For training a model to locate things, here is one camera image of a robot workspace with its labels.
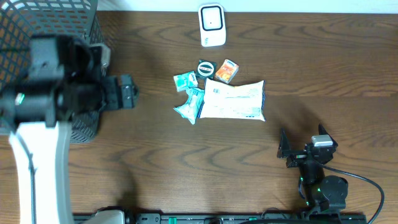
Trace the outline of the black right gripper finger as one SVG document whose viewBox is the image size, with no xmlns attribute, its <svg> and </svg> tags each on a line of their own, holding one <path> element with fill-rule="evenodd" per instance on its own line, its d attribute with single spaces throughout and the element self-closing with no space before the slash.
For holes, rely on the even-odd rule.
<svg viewBox="0 0 398 224">
<path fill-rule="evenodd" d="M 318 125 L 318 133 L 319 133 L 319 135 L 328 135 L 329 136 L 328 132 L 326 131 L 326 129 L 324 128 L 324 126 L 321 123 Z"/>
<path fill-rule="evenodd" d="M 279 148 L 277 158 L 286 158 L 290 155 L 291 147 L 284 128 L 280 130 Z"/>
</svg>

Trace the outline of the teal white tissue packet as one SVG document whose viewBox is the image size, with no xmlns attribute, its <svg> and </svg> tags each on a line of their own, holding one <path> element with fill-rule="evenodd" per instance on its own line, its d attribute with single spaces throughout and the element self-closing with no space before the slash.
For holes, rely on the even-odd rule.
<svg viewBox="0 0 398 224">
<path fill-rule="evenodd" d="M 186 89 L 186 94 L 188 95 L 187 101 L 183 105 L 174 108 L 174 110 L 182 118 L 188 119 L 191 124 L 195 124 L 203 103 L 205 91 L 199 88 L 189 88 Z"/>
</svg>

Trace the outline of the cream snack bag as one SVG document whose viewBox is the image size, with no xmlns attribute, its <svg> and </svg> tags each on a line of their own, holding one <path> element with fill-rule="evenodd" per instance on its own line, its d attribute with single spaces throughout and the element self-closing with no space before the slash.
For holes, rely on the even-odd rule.
<svg viewBox="0 0 398 224">
<path fill-rule="evenodd" d="M 200 118 L 255 119 L 265 121 L 265 82 L 231 86 L 206 79 Z"/>
</svg>

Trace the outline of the green Zam-Buk ointment box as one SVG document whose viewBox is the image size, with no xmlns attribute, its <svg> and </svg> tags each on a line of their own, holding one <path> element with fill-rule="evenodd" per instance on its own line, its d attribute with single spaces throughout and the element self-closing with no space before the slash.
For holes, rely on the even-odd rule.
<svg viewBox="0 0 398 224">
<path fill-rule="evenodd" d="M 207 60 L 199 60 L 195 75 L 198 79 L 213 79 L 217 64 Z"/>
</svg>

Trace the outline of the orange snack packet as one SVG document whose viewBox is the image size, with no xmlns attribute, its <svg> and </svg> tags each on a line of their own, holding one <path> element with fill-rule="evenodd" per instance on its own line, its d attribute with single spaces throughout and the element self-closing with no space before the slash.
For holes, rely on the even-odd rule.
<svg viewBox="0 0 398 224">
<path fill-rule="evenodd" d="M 215 73 L 215 77 L 228 84 L 239 70 L 239 65 L 229 59 L 225 59 L 222 66 Z"/>
</svg>

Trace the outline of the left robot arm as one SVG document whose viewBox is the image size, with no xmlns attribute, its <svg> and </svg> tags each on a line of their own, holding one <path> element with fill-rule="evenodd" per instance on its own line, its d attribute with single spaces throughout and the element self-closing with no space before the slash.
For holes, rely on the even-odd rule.
<svg viewBox="0 0 398 224">
<path fill-rule="evenodd" d="M 71 35 L 34 35 L 30 67 L 1 91 L 1 122 L 16 160 L 21 223 L 73 223 L 70 144 L 96 135 L 103 111 L 132 109 L 130 75 L 106 76 L 111 51 Z"/>
</svg>

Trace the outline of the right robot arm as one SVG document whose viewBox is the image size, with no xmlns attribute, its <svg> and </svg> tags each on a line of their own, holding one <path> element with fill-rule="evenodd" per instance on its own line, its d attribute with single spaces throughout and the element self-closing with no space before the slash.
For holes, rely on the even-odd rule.
<svg viewBox="0 0 398 224">
<path fill-rule="evenodd" d="M 308 209 L 300 212 L 303 219 L 319 219 L 322 215 L 340 214 L 346 208 L 348 181 L 336 175 L 326 176 L 323 166 L 333 159 L 338 143 L 318 126 L 318 134 L 302 150 L 293 150 L 285 131 L 280 132 L 277 157 L 286 160 L 286 167 L 300 171 L 299 192 Z"/>
</svg>

